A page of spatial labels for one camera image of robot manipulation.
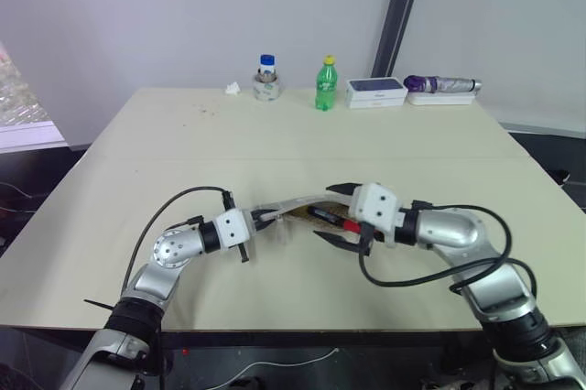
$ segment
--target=white box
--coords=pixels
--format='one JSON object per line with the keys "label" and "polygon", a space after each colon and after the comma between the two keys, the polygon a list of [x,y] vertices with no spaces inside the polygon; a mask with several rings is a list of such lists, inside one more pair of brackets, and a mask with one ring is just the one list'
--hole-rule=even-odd
{"label": "white box", "polygon": [[350,109],[400,106],[406,95],[407,88],[394,77],[346,81],[346,106]]}
{"label": "white box", "polygon": [[410,92],[407,100],[411,104],[470,104],[476,92]]}

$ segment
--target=white wall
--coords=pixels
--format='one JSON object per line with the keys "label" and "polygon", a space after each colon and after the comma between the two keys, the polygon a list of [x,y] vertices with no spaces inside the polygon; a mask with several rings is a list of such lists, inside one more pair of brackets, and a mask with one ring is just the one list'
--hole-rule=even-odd
{"label": "white wall", "polygon": [[499,120],[586,135],[586,0],[415,0],[394,73],[478,77]]}
{"label": "white wall", "polygon": [[312,86],[324,54],[368,75],[388,0],[0,0],[0,39],[70,145],[87,144],[139,87],[248,86],[277,54]]}

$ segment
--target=green soda bottle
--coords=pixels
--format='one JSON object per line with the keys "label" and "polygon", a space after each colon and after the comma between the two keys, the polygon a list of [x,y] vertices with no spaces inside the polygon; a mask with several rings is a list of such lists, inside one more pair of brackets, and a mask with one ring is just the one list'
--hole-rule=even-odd
{"label": "green soda bottle", "polygon": [[336,58],[328,55],[323,60],[323,67],[318,73],[317,92],[315,95],[315,107],[322,111],[328,111],[336,101],[336,83],[338,73],[333,68]]}

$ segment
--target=beige tabletop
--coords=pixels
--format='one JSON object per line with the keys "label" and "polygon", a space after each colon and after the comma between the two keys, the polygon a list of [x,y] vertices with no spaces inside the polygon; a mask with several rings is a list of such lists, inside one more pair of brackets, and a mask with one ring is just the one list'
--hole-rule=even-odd
{"label": "beige tabletop", "polygon": [[[322,113],[311,91],[272,103],[247,92],[146,89],[110,123],[0,258],[0,324],[99,328],[114,304],[136,237],[155,210],[187,187],[233,191],[240,207],[317,194],[332,184],[377,181],[405,203],[474,203],[500,213],[513,256],[539,283],[537,303],[556,325],[586,322],[586,216],[487,115],[470,106]],[[137,258],[166,226],[222,211],[193,194],[160,218]],[[503,233],[486,219],[494,246]],[[184,270],[167,330],[459,330],[479,325],[449,279],[380,288],[354,254],[302,223],[272,226],[238,251],[206,255]],[[383,278],[445,265],[431,252],[377,246],[367,261]]]}

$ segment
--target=blue lid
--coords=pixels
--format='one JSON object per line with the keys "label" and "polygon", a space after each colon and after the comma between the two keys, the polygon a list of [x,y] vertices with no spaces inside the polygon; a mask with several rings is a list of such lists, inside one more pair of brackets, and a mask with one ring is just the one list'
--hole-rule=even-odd
{"label": "blue lid", "polygon": [[272,54],[261,54],[260,55],[261,65],[275,65],[275,56]]}

